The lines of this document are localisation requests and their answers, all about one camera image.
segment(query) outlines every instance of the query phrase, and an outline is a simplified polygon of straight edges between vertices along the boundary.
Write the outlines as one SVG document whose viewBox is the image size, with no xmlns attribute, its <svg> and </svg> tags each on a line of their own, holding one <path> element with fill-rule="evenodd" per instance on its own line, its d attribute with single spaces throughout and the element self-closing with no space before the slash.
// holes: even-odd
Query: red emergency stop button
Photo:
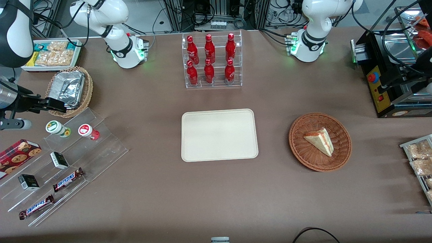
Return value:
<svg viewBox="0 0 432 243">
<path fill-rule="evenodd" d="M 377 72 L 373 72 L 368 75 L 368 81 L 371 83 L 376 83 L 379 80 L 379 74 Z"/>
</svg>

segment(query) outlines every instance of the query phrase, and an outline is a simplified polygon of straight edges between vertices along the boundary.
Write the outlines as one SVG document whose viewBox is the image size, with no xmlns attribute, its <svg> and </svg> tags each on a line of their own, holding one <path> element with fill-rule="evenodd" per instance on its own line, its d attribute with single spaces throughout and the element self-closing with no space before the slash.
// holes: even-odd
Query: snickers bar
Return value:
<svg viewBox="0 0 432 243">
<path fill-rule="evenodd" d="M 68 177 L 64 178 L 59 183 L 55 184 L 53 186 L 54 192 L 58 192 L 62 187 L 65 187 L 66 185 L 68 185 L 69 183 L 71 183 L 72 181 L 74 181 L 75 179 L 80 177 L 81 175 L 84 175 L 84 172 L 80 167 L 79 169 L 74 171 L 72 174 L 70 174 Z"/>
<path fill-rule="evenodd" d="M 19 219 L 23 220 L 25 218 L 27 218 L 28 216 L 30 216 L 32 213 L 40 210 L 41 208 L 45 207 L 46 205 L 49 204 L 53 204 L 54 203 L 54 197 L 53 195 L 49 195 L 47 198 L 45 198 L 44 200 L 36 203 L 35 205 L 33 205 L 32 207 L 28 208 L 27 210 L 23 210 L 19 213 Z"/>
</svg>

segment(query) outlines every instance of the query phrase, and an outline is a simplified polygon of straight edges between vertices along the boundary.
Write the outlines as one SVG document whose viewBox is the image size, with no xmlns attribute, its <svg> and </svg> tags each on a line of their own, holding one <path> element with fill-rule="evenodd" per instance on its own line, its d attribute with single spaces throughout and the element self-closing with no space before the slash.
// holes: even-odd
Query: aluminum foil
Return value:
<svg viewBox="0 0 432 243">
<path fill-rule="evenodd" d="M 63 101 L 66 109 L 76 109 L 79 107 L 85 79 L 85 74 L 80 71 L 58 73 L 48 97 Z"/>
</svg>

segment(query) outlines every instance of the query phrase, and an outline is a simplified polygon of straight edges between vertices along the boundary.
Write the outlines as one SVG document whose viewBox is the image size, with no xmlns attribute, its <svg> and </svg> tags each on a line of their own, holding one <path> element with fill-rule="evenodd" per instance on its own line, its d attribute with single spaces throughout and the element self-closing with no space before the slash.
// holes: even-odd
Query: clear acrylic bottle rack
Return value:
<svg viewBox="0 0 432 243">
<path fill-rule="evenodd" d="M 16 219 L 19 220 L 20 211 L 28 209 L 52 194 L 55 202 L 53 205 L 45 206 L 22 220 L 28 226 L 37 226 L 127 153 L 128 149 L 108 130 L 102 121 L 101 116 L 87 108 L 64 124 L 71 129 L 70 136 L 61 138 L 51 134 L 38 142 L 42 149 L 42 152 L 37 155 L 38 157 L 26 162 L 14 170 L 12 174 L 0 180 L 0 197 L 2 203 L 7 206 L 8 212 L 16 214 Z M 90 140 L 79 135 L 78 127 L 82 124 L 90 124 L 98 130 L 99 138 Z M 50 157 L 50 153 L 53 151 L 64 155 L 69 164 L 67 169 L 58 169 L 54 166 Z M 54 192 L 53 185 L 80 167 L 84 171 L 84 175 L 60 191 Z M 21 174 L 34 175 L 40 188 L 36 191 L 23 190 L 18 181 L 18 176 Z"/>
<path fill-rule="evenodd" d="M 235 42 L 235 58 L 233 66 L 235 68 L 234 73 L 234 83 L 231 85 L 227 85 L 225 83 L 225 67 L 226 67 L 226 59 L 225 59 L 225 45 L 228 41 L 228 34 L 234 34 L 234 42 Z M 216 62 L 213 63 L 213 67 L 215 69 L 215 81 L 213 84 L 208 84 L 205 80 L 204 67 L 205 67 L 205 59 L 206 54 L 204 51 L 204 46 L 206 44 L 206 34 L 212 35 L 213 43 L 215 44 L 216 50 Z M 200 62 L 195 68 L 198 72 L 198 85 L 192 86 L 189 82 L 187 76 L 187 65 L 186 62 L 189 60 L 189 56 L 187 55 L 187 41 L 186 37 L 191 35 L 194 38 L 194 43 L 198 48 L 198 57 L 200 58 Z M 241 39 L 241 31 L 221 31 L 221 32 L 193 32 L 189 34 L 183 34 L 182 36 L 182 54 L 183 54 L 183 68 L 184 68 L 184 80 L 186 83 L 186 88 L 230 88 L 230 87 L 239 87 L 242 86 L 242 39 Z"/>
</svg>

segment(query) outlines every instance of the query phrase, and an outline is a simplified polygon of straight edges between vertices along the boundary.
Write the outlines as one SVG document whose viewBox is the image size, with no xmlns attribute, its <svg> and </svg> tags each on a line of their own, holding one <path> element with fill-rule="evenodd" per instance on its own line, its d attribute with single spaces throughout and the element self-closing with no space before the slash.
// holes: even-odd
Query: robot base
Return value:
<svg viewBox="0 0 432 243">
<path fill-rule="evenodd" d="M 147 61 L 147 55 L 149 53 L 148 42 L 144 43 L 143 39 L 135 36 L 129 38 L 132 40 L 133 47 L 124 58 L 116 57 L 111 51 L 114 61 L 122 68 L 133 68 Z"/>
<path fill-rule="evenodd" d="M 311 51 L 302 41 L 302 34 L 304 31 L 304 29 L 301 29 L 298 32 L 291 33 L 291 36 L 285 38 L 285 43 L 292 45 L 286 47 L 286 52 L 288 55 L 295 56 L 300 61 L 313 62 L 323 53 L 325 43 L 321 47 L 317 46 L 315 51 Z"/>
</svg>

